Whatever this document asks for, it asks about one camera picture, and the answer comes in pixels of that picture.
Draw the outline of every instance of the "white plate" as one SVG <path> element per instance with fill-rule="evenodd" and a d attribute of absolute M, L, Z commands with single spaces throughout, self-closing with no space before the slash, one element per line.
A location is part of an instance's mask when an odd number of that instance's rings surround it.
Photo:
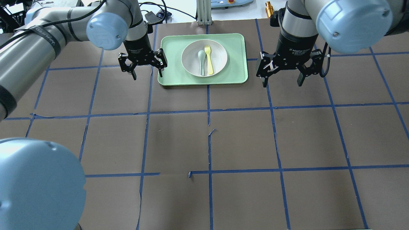
<path fill-rule="evenodd" d="M 199 50 L 205 50 L 205 45 L 209 45 L 211 49 L 210 59 L 213 65 L 214 73 L 209 75 L 207 72 L 207 58 L 204 61 L 204 76 L 200 75 L 200 60 L 198 58 Z M 190 43 L 183 50 L 182 53 L 182 65 L 186 71 L 190 74 L 198 77 L 210 77 L 219 73 L 227 63 L 227 52 L 226 49 L 220 45 L 218 42 L 213 40 L 197 40 Z"/>

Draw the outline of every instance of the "fork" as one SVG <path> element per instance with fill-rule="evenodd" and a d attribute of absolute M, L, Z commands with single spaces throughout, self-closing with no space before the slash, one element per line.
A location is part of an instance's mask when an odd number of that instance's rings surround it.
<path fill-rule="evenodd" d="M 206 56 L 207 56 L 207 73 L 209 75 L 212 75 L 214 72 L 213 72 L 213 65 L 211 64 L 211 59 L 210 59 L 211 49 L 209 45 L 204 46 L 204 52 L 206 53 Z"/>

